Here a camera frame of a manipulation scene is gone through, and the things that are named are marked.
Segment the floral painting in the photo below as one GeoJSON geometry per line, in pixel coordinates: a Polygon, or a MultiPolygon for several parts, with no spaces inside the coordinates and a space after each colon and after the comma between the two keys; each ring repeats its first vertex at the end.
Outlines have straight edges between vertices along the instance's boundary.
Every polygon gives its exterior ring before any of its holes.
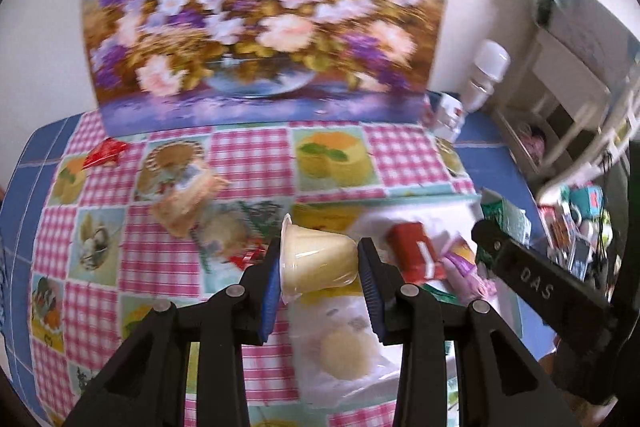
{"type": "Polygon", "coordinates": [[[112,135],[283,120],[416,121],[445,0],[82,0],[112,135]]]}

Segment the printed food image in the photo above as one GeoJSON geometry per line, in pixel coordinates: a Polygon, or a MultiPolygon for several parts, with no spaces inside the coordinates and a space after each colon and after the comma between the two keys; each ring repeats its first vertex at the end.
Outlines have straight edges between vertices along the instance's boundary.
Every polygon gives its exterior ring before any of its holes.
{"type": "Polygon", "coordinates": [[[78,201],[86,173],[82,170],[85,156],[71,158],[58,173],[49,204],[72,204],[78,201]]]}
{"type": "Polygon", "coordinates": [[[367,184],[373,174],[362,140],[343,131],[319,131],[296,147],[300,170],[310,178],[331,178],[338,187],[367,184]]]}
{"type": "Polygon", "coordinates": [[[62,352],[62,286],[34,275],[31,293],[31,333],[47,346],[62,352]]]}
{"type": "Polygon", "coordinates": [[[306,229],[346,233],[363,211],[364,208],[356,204],[296,204],[291,211],[291,220],[306,229]]]}
{"type": "Polygon", "coordinates": [[[190,162],[205,157],[205,147],[200,139],[156,142],[152,147],[136,182],[136,201],[157,199],[174,184],[190,162]]]}
{"type": "Polygon", "coordinates": [[[82,209],[71,247],[69,277],[115,286],[124,208],[82,209]]]}

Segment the plastic bag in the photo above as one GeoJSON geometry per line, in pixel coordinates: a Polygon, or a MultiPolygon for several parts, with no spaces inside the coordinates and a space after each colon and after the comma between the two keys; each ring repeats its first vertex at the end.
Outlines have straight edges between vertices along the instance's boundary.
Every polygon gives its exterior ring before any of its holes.
{"type": "Polygon", "coordinates": [[[300,399],[310,407],[392,399],[398,393],[402,346],[378,342],[359,286],[356,281],[314,292],[289,305],[296,381],[300,399]]]}

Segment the tablecloth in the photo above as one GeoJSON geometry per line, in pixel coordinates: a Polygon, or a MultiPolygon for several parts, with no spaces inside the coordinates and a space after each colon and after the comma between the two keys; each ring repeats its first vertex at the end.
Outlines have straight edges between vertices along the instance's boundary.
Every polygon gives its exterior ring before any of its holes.
{"type": "MultiPolygon", "coordinates": [[[[97,112],[55,122],[31,137],[0,211],[7,274],[2,289],[8,296],[4,336],[10,369],[18,395],[40,418],[57,423],[68,413],[86,379],[104,365],[126,336],[125,317],[135,317],[158,296],[186,305],[206,299],[216,284],[222,284],[205,273],[191,239],[171,238],[148,213],[148,202],[136,201],[136,176],[146,154],[155,144],[185,138],[202,142],[209,163],[232,182],[220,194],[223,200],[272,201],[284,211],[294,201],[464,193],[472,192],[476,184],[498,190],[524,208],[534,224],[532,237],[543,236],[526,183],[497,129],[482,114],[468,119],[457,146],[471,178],[466,174],[453,178],[433,137],[417,125],[217,126],[127,137],[130,149],[121,165],[91,171],[72,203],[63,203],[52,193],[54,181],[70,159],[104,139],[104,130],[97,112]],[[366,144],[372,175],[364,185],[319,186],[305,178],[296,165],[293,147],[305,133],[323,130],[341,130],[366,144]],[[94,212],[122,234],[114,277],[103,276],[98,281],[85,277],[72,261],[79,223],[94,212]],[[43,278],[49,296],[62,302],[58,329],[47,330],[29,320],[33,294],[43,278]]],[[[537,351],[545,350],[541,331],[549,333],[539,324],[539,317],[529,312],[526,307],[522,310],[524,341],[538,355],[537,351]]],[[[286,314],[281,311],[266,346],[243,348],[252,423],[265,421],[267,416],[284,421],[292,415],[287,407],[298,394],[287,327],[286,314]]],[[[393,408],[391,402],[358,411],[331,411],[325,420],[330,426],[390,425],[393,408]]],[[[194,412],[194,395],[189,393],[186,425],[194,425],[194,412]]],[[[299,421],[301,414],[296,409],[295,419],[299,421]]],[[[310,416],[308,424],[316,421],[317,416],[310,416]]]]}

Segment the pastry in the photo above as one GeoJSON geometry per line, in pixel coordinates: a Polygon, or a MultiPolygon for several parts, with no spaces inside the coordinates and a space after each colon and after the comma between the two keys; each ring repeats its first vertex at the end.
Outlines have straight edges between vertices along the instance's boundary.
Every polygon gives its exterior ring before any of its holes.
{"type": "Polygon", "coordinates": [[[320,365],[338,380],[366,377],[376,365],[380,344],[366,329],[344,325],[327,333],[320,341],[320,365]]]}

